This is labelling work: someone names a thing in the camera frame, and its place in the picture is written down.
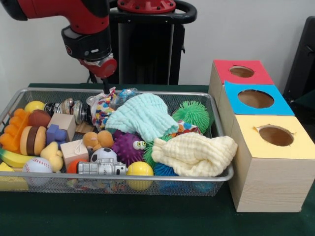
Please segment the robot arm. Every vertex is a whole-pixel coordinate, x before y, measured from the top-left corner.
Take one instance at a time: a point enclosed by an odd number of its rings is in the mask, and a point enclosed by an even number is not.
[[[111,53],[108,0],[0,0],[15,20],[64,16],[62,29],[67,53],[96,76],[107,78],[117,62]]]

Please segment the orange plush toy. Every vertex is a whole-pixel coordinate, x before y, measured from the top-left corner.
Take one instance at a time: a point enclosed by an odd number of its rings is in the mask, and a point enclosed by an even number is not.
[[[87,149],[96,151],[100,148],[111,148],[114,144],[113,136],[107,130],[95,132],[88,132],[83,136],[83,143]]]

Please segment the white wall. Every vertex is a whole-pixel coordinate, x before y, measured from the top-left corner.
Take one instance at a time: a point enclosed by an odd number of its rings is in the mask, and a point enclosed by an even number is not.
[[[260,59],[283,90],[314,0],[189,0],[180,84],[208,85],[213,59]],[[0,110],[31,82],[81,83],[88,73],[66,54],[62,17],[18,22],[0,7]]]
[[[190,0],[197,20],[186,25],[181,84],[208,85],[214,59],[261,60],[283,91],[314,0]]]

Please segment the green table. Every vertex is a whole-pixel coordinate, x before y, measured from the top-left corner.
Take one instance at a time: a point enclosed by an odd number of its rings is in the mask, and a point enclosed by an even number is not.
[[[30,86],[102,88],[92,84]],[[207,86],[136,87],[163,91],[208,90]],[[314,236],[315,185],[301,213],[237,213],[225,183],[215,197],[0,193],[0,219],[0,236]]]

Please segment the box with circular hole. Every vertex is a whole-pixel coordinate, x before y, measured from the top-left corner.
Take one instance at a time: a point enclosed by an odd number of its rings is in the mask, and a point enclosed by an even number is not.
[[[294,116],[236,115],[229,181],[238,212],[299,212],[315,175],[315,145]]]
[[[214,60],[208,93],[213,96],[217,105],[226,81],[237,84],[274,84],[259,60]]]
[[[237,115],[294,116],[274,85],[250,85],[225,82],[218,110],[226,135],[230,135]]]

